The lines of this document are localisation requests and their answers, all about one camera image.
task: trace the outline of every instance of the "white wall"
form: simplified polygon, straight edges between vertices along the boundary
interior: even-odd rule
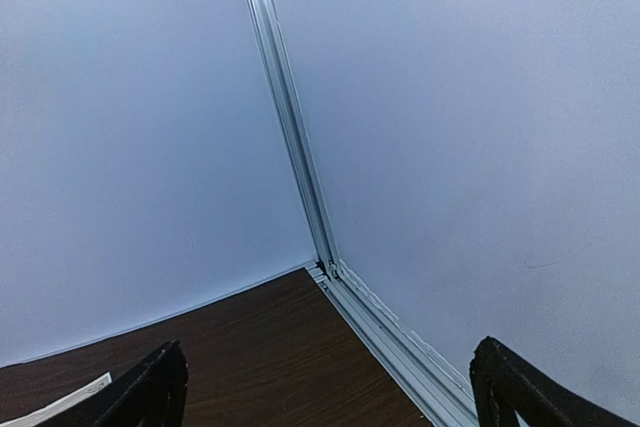
[[[0,0],[0,365],[314,256],[246,0]]]
[[[275,0],[347,264],[640,421],[640,0]]]

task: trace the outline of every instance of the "black object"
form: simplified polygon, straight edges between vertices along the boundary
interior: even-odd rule
[[[565,389],[500,341],[487,337],[471,362],[480,427],[638,427]]]
[[[165,342],[115,382],[38,427],[180,427],[187,380],[179,343]]]

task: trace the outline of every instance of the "wooden floor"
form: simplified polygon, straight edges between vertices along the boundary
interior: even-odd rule
[[[106,371],[122,374],[165,340],[189,362],[185,427],[428,426],[300,270],[188,314],[0,370],[0,421]]]

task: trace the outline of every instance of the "wood grain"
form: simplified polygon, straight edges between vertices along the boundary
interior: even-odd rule
[[[71,352],[0,369],[0,421],[165,340],[189,362],[184,426],[428,426],[306,271]]]

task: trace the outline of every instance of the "white paper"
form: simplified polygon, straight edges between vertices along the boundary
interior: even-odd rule
[[[84,387],[80,387],[78,390],[71,392],[69,395],[56,400],[46,407],[36,410],[35,412],[31,412],[29,415],[25,415],[24,417],[3,422],[0,424],[0,427],[34,427],[40,422],[44,422],[54,415],[57,415],[60,412],[79,404],[83,400],[88,399],[96,392],[104,389],[110,383],[111,373],[107,372]]]

